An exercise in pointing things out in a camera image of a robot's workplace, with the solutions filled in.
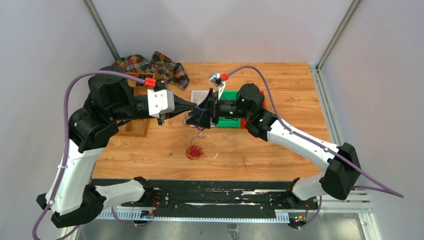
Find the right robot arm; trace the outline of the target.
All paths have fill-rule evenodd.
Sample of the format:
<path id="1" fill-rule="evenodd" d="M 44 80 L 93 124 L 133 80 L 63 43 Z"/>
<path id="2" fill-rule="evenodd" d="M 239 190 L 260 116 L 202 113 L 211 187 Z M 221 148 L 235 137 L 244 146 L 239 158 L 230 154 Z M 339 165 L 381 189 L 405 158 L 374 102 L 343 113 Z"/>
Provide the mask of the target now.
<path id="1" fill-rule="evenodd" d="M 326 142 L 311 136 L 285 121 L 264 106 L 265 96 L 253 83 L 244 84 L 235 100 L 218 99 L 212 89 L 201 104 L 188 114 L 186 124 L 210 129 L 220 118 L 244 119 L 245 128 L 255 138 L 283 146 L 308 159 L 320 168 L 321 173 L 292 181 L 286 203 L 294 209 L 307 199 L 329 195 L 345 200 L 361 175 L 356 149 L 345 142 L 342 145 Z"/>

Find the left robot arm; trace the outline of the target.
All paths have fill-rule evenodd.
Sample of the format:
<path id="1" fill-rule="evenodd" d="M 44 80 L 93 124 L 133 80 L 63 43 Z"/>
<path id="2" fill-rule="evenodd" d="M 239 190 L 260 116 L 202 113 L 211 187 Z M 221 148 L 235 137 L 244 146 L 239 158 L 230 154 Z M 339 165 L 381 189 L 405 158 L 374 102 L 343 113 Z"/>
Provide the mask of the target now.
<path id="1" fill-rule="evenodd" d="M 143 177 L 108 186 L 91 184 L 94 166 L 119 124 L 132 120 L 172 118 L 197 108 L 176 96 L 152 78 L 134 81 L 147 89 L 135 95 L 128 84 L 131 76 L 118 66 L 87 73 L 89 95 L 82 108 L 69 114 L 71 87 L 63 103 L 65 142 L 53 185 L 36 201 L 44 212 L 52 211 L 57 228 L 76 227 L 94 220 L 103 210 L 124 203 L 149 206 L 153 187 Z"/>

